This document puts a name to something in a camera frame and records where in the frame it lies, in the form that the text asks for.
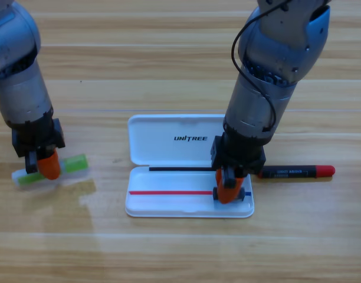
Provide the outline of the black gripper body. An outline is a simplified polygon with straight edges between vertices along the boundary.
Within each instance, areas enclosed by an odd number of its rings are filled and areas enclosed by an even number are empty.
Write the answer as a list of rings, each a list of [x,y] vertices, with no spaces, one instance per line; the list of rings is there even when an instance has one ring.
[[[12,145],[18,157],[25,158],[28,174],[39,172],[38,161],[49,157],[57,148],[65,147],[63,130],[53,111],[45,112],[36,121],[12,124]]]
[[[269,139],[244,137],[224,132],[215,136],[211,147],[211,168],[223,169],[224,185],[232,186],[236,178],[258,174],[266,161],[264,145]]]

